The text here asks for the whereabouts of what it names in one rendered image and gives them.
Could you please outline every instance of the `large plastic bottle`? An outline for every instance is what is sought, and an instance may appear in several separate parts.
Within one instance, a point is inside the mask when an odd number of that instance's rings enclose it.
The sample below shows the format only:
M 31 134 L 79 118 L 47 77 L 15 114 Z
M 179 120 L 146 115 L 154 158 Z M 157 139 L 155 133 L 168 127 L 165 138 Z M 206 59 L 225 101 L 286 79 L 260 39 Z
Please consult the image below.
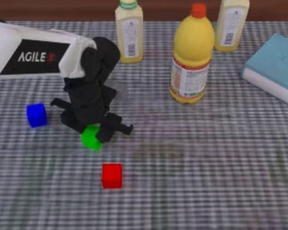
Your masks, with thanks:
M 120 0 L 115 18 L 120 61 L 140 61 L 143 57 L 143 11 L 137 0 Z
M 237 49 L 249 7 L 250 0 L 222 0 L 216 24 L 216 50 Z
M 206 18 L 206 5 L 193 4 L 191 15 L 179 25 L 174 40 L 171 95 L 193 104 L 204 95 L 215 33 Z

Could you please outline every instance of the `bottle cap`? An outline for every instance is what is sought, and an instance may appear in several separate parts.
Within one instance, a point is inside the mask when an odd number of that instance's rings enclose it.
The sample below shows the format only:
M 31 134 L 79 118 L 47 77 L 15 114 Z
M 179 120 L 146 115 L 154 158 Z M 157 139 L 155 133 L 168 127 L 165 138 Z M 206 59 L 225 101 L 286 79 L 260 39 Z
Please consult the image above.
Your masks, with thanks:
M 133 10 L 138 6 L 137 0 L 120 0 L 120 7 L 125 10 Z
M 203 3 L 195 3 L 192 5 L 191 15 L 194 18 L 203 18 L 206 16 L 206 5 Z

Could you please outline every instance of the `book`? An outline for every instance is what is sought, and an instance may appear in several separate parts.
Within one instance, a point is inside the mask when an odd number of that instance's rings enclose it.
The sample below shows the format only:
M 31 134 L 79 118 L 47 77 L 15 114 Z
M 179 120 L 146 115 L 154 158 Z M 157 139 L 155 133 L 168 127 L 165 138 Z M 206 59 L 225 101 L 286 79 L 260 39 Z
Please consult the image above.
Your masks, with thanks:
M 245 63 L 241 77 L 288 103 L 288 38 L 269 38 Z

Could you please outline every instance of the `red block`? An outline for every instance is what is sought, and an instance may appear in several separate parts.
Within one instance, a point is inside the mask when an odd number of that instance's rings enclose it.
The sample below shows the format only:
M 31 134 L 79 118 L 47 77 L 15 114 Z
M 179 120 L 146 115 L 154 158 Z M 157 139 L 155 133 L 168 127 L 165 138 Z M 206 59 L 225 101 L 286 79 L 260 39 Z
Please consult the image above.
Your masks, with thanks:
M 122 166 L 120 163 L 104 163 L 101 175 L 104 189 L 122 187 Z

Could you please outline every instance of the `green cube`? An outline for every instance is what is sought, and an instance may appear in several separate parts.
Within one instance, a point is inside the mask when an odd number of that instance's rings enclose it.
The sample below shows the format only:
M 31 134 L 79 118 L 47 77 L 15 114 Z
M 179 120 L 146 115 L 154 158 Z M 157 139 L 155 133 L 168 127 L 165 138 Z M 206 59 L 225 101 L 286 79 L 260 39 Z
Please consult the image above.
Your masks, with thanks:
M 81 134 L 81 141 L 83 146 L 93 150 L 99 151 L 102 147 L 102 143 L 96 138 L 96 134 L 99 132 L 99 127 L 90 125 L 86 127 Z

